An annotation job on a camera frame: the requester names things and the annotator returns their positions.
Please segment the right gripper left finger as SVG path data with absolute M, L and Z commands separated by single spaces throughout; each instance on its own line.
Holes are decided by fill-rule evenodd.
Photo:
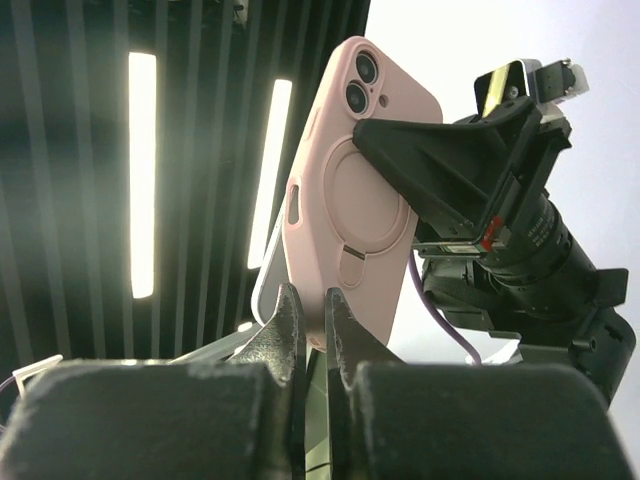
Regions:
M 68 361 L 28 386 L 1 440 L 5 479 L 301 479 L 305 319 L 279 289 L 225 362 Z

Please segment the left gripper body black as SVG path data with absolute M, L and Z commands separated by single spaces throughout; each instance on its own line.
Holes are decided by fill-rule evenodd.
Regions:
M 570 148 L 565 120 L 544 123 L 519 174 L 524 191 L 509 224 L 494 219 L 483 235 L 432 235 L 422 224 L 423 288 L 443 310 L 584 313 L 592 308 L 597 273 L 577 245 L 546 181 Z

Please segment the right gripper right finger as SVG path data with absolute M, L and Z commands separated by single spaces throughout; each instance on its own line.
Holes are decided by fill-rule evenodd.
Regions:
M 335 479 L 630 479 L 604 400 L 564 366 L 407 364 L 328 290 Z

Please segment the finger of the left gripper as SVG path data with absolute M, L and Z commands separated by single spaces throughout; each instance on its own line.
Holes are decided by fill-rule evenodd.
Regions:
M 509 224 L 541 112 L 528 97 L 453 124 L 359 121 L 353 142 L 432 235 L 483 235 Z

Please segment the pink phone case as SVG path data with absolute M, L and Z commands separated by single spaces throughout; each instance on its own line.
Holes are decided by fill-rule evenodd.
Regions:
M 337 287 L 387 343 L 418 216 L 352 141 L 364 119 L 439 123 L 436 98 L 370 40 L 331 53 L 292 164 L 282 237 L 309 344 L 326 349 L 324 302 Z

